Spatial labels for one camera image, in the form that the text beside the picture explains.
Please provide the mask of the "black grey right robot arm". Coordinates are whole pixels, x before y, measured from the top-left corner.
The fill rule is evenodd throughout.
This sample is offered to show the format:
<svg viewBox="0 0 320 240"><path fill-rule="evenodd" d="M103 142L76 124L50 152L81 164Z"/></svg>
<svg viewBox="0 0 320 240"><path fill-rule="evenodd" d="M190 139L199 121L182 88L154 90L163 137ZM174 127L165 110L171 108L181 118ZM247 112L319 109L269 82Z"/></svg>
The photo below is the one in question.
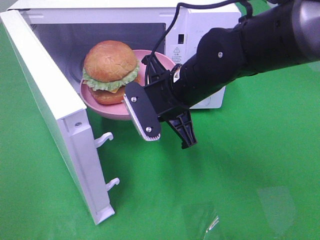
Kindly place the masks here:
<svg viewBox="0 0 320 240"><path fill-rule="evenodd" d="M235 79L320 59L320 3L317 0L276 0L274 7L246 15L233 28L212 28L184 64L167 70L155 53L146 55L145 86L125 87L124 104L146 141L161 136L166 122L180 137L183 149L197 140L190 107Z"/></svg>

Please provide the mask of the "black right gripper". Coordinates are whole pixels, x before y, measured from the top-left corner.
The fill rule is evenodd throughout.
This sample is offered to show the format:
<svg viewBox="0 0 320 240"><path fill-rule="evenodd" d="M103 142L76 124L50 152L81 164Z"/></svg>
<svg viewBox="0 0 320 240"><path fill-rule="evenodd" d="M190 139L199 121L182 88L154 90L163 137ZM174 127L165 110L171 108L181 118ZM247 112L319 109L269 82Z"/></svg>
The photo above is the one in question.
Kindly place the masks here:
<svg viewBox="0 0 320 240"><path fill-rule="evenodd" d="M177 64L170 70L170 75L163 75L145 89L137 82L128 83L124 89L124 104L137 132L145 141L160 139L159 117L181 139L181 148L187 149L198 142L190 113L190 93L185 68Z"/></svg>

